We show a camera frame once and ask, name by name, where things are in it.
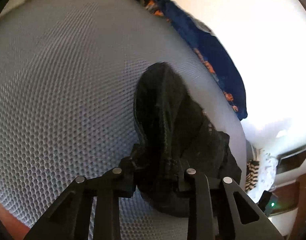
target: clothing item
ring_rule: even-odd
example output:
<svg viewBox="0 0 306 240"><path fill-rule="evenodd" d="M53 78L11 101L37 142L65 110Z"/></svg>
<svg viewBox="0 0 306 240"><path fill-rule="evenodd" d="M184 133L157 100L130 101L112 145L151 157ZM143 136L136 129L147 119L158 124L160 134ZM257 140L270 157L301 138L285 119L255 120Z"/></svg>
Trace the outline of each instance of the clothing item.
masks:
<svg viewBox="0 0 306 240"><path fill-rule="evenodd" d="M270 153L265 153L262 150L259 150L259 154L256 157L255 163L258 163L257 171L256 169L254 170L257 172L258 175L257 178L254 180L254 182L256 181L254 187L249 187L247 195L251 198L251 200L254 201L254 203L258 203L263 192L265 190L269 191L274 183L278 160L275 157L271 156Z"/></svg>
<svg viewBox="0 0 306 240"><path fill-rule="evenodd" d="M260 162L251 160L247 162L246 166L245 192L248 192L255 188L256 183L258 182Z"/></svg>
<svg viewBox="0 0 306 240"><path fill-rule="evenodd" d="M141 76L134 96L134 122L140 140L132 151L136 184L157 210L189 215L189 200L178 198L174 187L190 167L208 177L230 176L240 183L229 135L215 130L166 63L148 67Z"/></svg>
<svg viewBox="0 0 306 240"><path fill-rule="evenodd" d="M136 1L150 13L165 16L170 21L216 80L239 120L246 118L246 94L242 78L212 30L178 8L171 0Z"/></svg>

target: blue patterned cloth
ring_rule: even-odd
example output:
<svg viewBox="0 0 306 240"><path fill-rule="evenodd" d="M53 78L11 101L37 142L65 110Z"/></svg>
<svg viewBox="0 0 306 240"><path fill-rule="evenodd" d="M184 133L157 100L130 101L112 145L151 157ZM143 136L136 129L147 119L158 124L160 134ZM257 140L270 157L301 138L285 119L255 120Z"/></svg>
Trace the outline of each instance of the blue patterned cloth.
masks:
<svg viewBox="0 0 306 240"><path fill-rule="evenodd" d="M212 74L239 120L246 118L246 94L243 80L212 30L178 8L171 0L136 1L150 13L166 17Z"/></svg>

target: metal pin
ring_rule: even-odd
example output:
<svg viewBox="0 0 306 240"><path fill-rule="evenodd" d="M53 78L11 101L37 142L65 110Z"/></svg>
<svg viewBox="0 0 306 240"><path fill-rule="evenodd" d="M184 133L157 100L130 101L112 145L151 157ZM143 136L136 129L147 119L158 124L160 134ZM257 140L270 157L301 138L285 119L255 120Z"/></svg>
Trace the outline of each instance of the metal pin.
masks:
<svg viewBox="0 0 306 240"><path fill-rule="evenodd" d="M120 174L122 172L122 169L121 168L114 168L113 169L113 173L114 174Z"/></svg>
<svg viewBox="0 0 306 240"><path fill-rule="evenodd" d="M186 170L186 173L187 173L187 174L190 174L190 175L193 175L193 174L196 173L196 170L194 170L193 168L188 168L188 169Z"/></svg>
<svg viewBox="0 0 306 240"><path fill-rule="evenodd" d="M226 183L226 184L231 184L233 182L232 178L230 177L224 177L223 178L223 181Z"/></svg>
<svg viewBox="0 0 306 240"><path fill-rule="evenodd" d="M82 183L82 182L85 181L85 178L84 178L83 176L78 176L78 177L75 179L75 181L76 181L77 183Z"/></svg>

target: mesh laundry hamper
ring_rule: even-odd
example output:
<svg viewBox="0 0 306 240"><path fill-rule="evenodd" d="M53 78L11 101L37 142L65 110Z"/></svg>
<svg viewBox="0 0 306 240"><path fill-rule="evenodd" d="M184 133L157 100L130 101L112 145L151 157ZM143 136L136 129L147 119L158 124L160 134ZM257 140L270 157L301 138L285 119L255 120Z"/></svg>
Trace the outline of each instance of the mesh laundry hamper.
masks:
<svg viewBox="0 0 306 240"><path fill-rule="evenodd" d="M133 0L32 0L0 19L4 207L31 227L76 176L100 176L129 155L138 142L136 82L155 62L168 62L215 127L231 136L243 185L242 127L206 68L164 19ZM122 239L186 239L187 223L153 210L138 191L120 199Z"/></svg>

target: black and white striped fabric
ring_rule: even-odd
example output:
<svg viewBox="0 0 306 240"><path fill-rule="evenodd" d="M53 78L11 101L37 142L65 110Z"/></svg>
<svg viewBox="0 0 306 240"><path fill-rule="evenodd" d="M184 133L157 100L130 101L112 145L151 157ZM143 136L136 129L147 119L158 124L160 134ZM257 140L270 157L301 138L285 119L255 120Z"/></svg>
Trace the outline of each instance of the black and white striped fabric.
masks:
<svg viewBox="0 0 306 240"><path fill-rule="evenodd" d="M245 191L248 192L255 188L258 182L260 162L250 160L247 162Z"/></svg>

